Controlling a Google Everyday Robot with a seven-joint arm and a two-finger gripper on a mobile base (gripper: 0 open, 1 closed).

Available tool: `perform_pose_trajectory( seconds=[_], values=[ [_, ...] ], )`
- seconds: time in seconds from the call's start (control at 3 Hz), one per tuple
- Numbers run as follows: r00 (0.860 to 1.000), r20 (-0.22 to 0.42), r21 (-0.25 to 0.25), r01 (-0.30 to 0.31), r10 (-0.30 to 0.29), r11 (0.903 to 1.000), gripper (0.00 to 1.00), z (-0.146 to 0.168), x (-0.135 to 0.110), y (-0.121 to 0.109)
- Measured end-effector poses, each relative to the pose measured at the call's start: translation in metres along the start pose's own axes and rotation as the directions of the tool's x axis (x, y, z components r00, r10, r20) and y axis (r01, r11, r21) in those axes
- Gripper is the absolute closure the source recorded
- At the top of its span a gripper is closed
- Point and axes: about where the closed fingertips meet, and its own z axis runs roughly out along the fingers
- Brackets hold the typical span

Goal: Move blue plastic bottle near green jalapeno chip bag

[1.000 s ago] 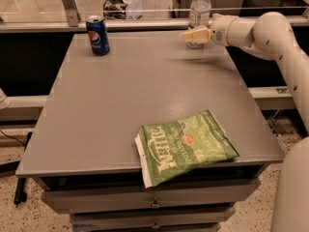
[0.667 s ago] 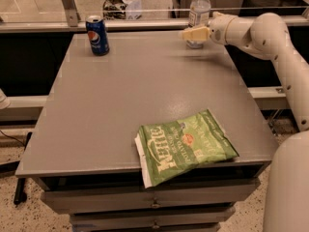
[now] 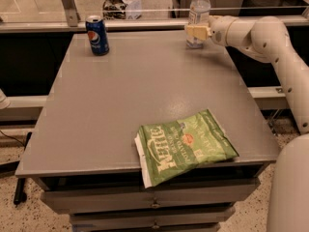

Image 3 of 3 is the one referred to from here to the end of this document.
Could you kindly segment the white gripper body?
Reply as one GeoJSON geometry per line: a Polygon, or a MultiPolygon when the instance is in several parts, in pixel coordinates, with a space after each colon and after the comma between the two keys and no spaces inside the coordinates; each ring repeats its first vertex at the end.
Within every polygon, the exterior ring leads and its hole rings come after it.
{"type": "Polygon", "coordinates": [[[211,28],[211,40],[215,44],[227,46],[227,33],[233,18],[231,16],[211,16],[210,28],[211,28]]]}

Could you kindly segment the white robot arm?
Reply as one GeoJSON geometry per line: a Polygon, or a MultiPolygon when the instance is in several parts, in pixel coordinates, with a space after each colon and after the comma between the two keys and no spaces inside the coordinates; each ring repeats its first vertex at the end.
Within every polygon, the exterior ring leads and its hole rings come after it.
{"type": "Polygon", "coordinates": [[[294,50],[284,22],[275,16],[212,16],[209,23],[188,24],[184,30],[190,37],[234,47],[273,66],[300,136],[276,161],[267,232],[309,232],[309,67],[294,50]]]}

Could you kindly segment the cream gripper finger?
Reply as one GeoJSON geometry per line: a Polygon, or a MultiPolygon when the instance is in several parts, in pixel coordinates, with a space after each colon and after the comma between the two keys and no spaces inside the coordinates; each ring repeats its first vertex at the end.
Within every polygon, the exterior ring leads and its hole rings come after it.
{"type": "Polygon", "coordinates": [[[189,40],[205,41],[211,36],[211,28],[206,24],[188,24],[184,26],[184,31],[189,40]]]}

